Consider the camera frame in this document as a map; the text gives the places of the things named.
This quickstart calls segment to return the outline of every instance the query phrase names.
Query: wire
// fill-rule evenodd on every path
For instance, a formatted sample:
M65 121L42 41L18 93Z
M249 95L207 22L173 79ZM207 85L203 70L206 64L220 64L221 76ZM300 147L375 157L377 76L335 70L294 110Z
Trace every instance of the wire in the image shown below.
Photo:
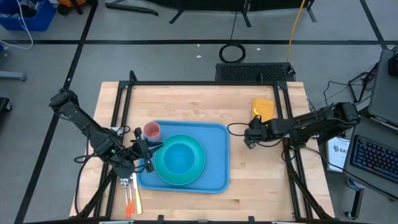
M23 13L22 13L21 4L20 4L19 0L16 0L16 1L17 1L17 3L18 3L19 12L20 12L20 18L18 18L18 21L19 21L19 24L22 26L22 28L27 32L27 35L29 36L29 39L30 39L30 45L29 45L29 47L21 47L21 46L18 46L18 45L9 44L9 43L4 42L4 41L2 41L2 40L0 40L0 43L5 44L5 45L8 45L8 46L10 46L10 47L16 47L16 48L23 49L23 50L29 50L29 49L31 49L31 48L33 47L33 38L32 38L32 36L30 35L29 30L27 29L27 26L26 26L26 23L25 23L25 20L24 20L24 15L23 15Z
M342 142L351 142L350 140L347 140L347 139L342 139L342 138L339 138L339 137L336 137L336 138L338 138Z
M319 151L317 151L317 150L315 150L315 149L311 149L311 148L309 148L309 147L307 147L307 146L305 146L304 149L308 149L308 150L310 150L310 151L316 152L317 154L319 154L319 155L321 156L321 158L322 158L327 164L329 164L329 165L331 165L331 166L333 166L333 167L335 167L335 168L337 168L337 169L341 169L344 173L346 173L346 174L348 174L348 175L354 177L355 179L357 179L357 180L359 180L360 182L362 182L364 185L368 185L368 186L370 186L371 188L376 189L377 191L384 192L385 194L390 195L389 193L385 192L384 190L381 190L380 188L375 187L373 184L370 184L369 182L363 180L362 178L359 178L359 177L357 177L356 175L354 175L354 174L348 172L348 171L345 170L344 168L332 164L332 163L329 162L328 159L327 159L324 155L322 155L322 153L320 153Z
M292 149L292 150L294 150L294 155L289 160L285 159L284 158L284 153L285 153L285 151L289 151L289 150L291 150L291 149L284 149L284 150L282 150L282 153L280 154L280 158L282 158L282 160L285 161L285 162L290 162L296 157L296 150Z
M99 155L94 155L94 154L76 156L76 157L73 159L73 161L76 162L76 163L79 163L79 164L83 164L83 163L85 163L89 158L92 158L92 157L100 157L100 156L99 156Z
M296 29L297 22L299 21L299 18L300 18L300 15L301 15L301 11L303 10L303 7L304 7L304 3L305 3L305 0L303 0L301 2L301 6L300 6L300 9L298 10L296 20L294 21L294 24L293 24L292 33L290 34L289 48L287 49L286 62L290 61L290 51L292 50L292 41L293 41L293 36L294 36L294 30Z
M236 16L237 16L237 15L238 15L238 12L235 12L234 24L232 25L231 37L229 38L229 40L232 40L232 36L234 35L235 22L236 22ZM226 60L226 59L224 58L224 56L223 56L223 52L224 52L224 49L227 48L227 47L229 47L229 46L234 46L234 47L237 47L237 48L241 49L241 51L242 51L242 56L241 56L239 59L234 60L234 61L228 61L228 60ZM246 58L246 49L245 49L245 48L243 47L243 45L241 45L241 44L236 44L236 43L230 42L230 43L224 45L222 48L220 48L220 51L218 52L218 57L219 57L220 60L223 61L224 63L241 63L241 62L243 62L243 60Z
M377 62L374 63L373 65L371 65L369 68L367 68L367 69L365 70L365 72L362 72L361 74L364 75L364 73L366 73L369 69L373 68L373 66L375 66L376 64L377 64ZM355 83L359 82L360 80L361 80L361 79L356 80L352 85L354 85ZM343 92L344 90L346 90L346 89L349 87L349 85L348 85L348 84L345 84L345 83L338 83L338 82L334 82L334 81L330 81L330 82L336 83L336 84L340 84L340 85L346 85L346 87L345 87L344 89L342 89L341 91L338 91L337 93L335 93L335 94L329 96L328 98L322 100L321 102L317 103L314 107L316 107L316 106L320 105L321 103L323 103L323 102L325 102L325 101L327 101L327 100L333 98L334 96L336 96L337 94Z
M372 95L366 97L366 98L365 98L364 100L362 100L361 102L357 102L357 103L355 104L355 106L360 105L360 104L363 103L365 100L369 99L371 96L372 96Z
M312 112L312 111L315 111L315 107L313 106L313 103L311 102L311 100L307 97L307 101L310 103L310 105L311 105L311 108L310 108L310 111Z
M262 146L262 147L274 147L276 145L278 145L282 140L280 139L279 141L277 141L276 143L272 144L272 145L263 145L260 143L260 141L256 142L257 145Z
M228 132L229 132L230 134L232 134L233 136L239 136L239 137L244 136L244 134L234 134L234 133L232 133L232 132L229 130L229 127L230 127L231 125L237 125L237 124L249 126L249 124L237 122L237 123L231 123L231 124L227 125L226 129L227 129Z
M339 82L334 82L334 81L329 80L329 81L328 81L328 86L326 87L326 90L323 91L323 97L325 98L324 102L326 103L326 105L329 105L329 104L328 104L328 99L326 98L326 91L328 91L328 89L329 89L331 83L334 83L334 84L337 84L337 85L345 85L346 88L344 88L343 90L345 90L345 89L347 89L347 88L349 87L348 84L339 83Z
M120 129L122 129L122 128L124 128L124 129L128 128L128 130L127 131L123 130L123 133L121 134L121 136L123 136L124 134L127 134L127 133L129 133L131 131L130 126L125 125L124 127L119 127L118 130L116 131L116 133L119 133Z
M77 204L78 204L77 203L77 198L78 198L78 194L79 194L80 176L81 176L81 172L83 171L83 168L86 166L86 164L87 164L87 162L88 162L88 160L90 158L91 157L85 159L85 161L81 165L79 173L77 175L76 188L75 188L75 203L74 203L76 214L79 214L79 209L78 209L78 206L77 206Z

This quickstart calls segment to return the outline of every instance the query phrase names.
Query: blue bin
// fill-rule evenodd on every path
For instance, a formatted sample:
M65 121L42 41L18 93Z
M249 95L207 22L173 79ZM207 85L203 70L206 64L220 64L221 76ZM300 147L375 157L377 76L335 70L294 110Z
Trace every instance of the blue bin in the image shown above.
M11 14L17 10L19 8L16 0L0 0L0 13Z
M36 15L32 18L24 18L29 31L45 31L49 28L55 15L55 8L49 0L31 0L33 3L43 2ZM7 30L24 30L19 23L18 17L0 17L0 24Z

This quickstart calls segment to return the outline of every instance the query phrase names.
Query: yellow object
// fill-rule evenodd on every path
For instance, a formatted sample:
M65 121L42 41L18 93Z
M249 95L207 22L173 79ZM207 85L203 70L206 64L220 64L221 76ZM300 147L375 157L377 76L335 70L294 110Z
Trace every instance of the yellow object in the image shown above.
M301 2L301 6L300 6L300 9L298 10L296 20L294 21L294 24L293 24L292 33L290 34L289 48L287 49L286 62L290 61L290 50L292 50L292 41L293 41L293 36L294 36L294 30L296 29L297 21L299 21L301 11L303 10L304 2L305 2L305 0L303 0Z
M265 122L274 117L274 102L265 98L255 98L252 103L253 117L261 116L261 121Z

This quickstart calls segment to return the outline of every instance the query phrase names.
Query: computer keyboard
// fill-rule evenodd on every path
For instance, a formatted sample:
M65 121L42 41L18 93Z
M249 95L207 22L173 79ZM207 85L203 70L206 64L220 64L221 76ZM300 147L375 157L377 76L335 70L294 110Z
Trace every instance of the computer keyboard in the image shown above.
M393 182L398 182L398 149L355 136L352 165L365 169Z

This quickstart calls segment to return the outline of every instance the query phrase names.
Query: gray carpet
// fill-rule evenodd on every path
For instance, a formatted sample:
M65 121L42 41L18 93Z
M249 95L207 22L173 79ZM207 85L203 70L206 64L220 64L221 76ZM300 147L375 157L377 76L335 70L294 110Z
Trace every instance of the gray carpet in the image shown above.
M146 6L160 16L106 9L100 1L88 40L170 40L229 39L234 13L186 11L175 24L167 23L176 10L144 1L128 4ZM368 1L377 26L386 40L398 40L394 29L394 0ZM90 8L84 15L57 14L46 32L35 32L35 40L79 40ZM377 40L359 1L316 0L313 5L317 23L303 12L297 26L298 40ZM252 28L247 28L238 14L233 39L288 40L297 9L250 12ZM26 39L24 32L0 27L0 39ZM14 223L44 137L52 119L49 99L65 81L78 42L75 44L34 45L31 50L9 48L0 54L0 70L26 72L26 82L0 80L0 96L11 99L14 109L0 128L0 197L2 223ZM101 82L126 80L134 70L139 80L214 80L215 65L221 63L218 44L169 45L84 45L76 66L71 89L79 96L81 107L93 115ZM287 45L244 45L244 62L284 62ZM304 82L308 98L316 108L325 105L323 91L328 80L346 83L378 61L380 45L294 45L291 63L297 81ZM237 58L240 51L225 50L226 58ZM344 89L331 85L326 95ZM352 101L346 89L329 99ZM76 128L60 121L50 144L39 182L25 222L67 218L75 190L79 166L73 158L85 147L84 137ZM325 171L337 218L346 220L354 191L344 176ZM358 222L398 223L398 203L366 190Z

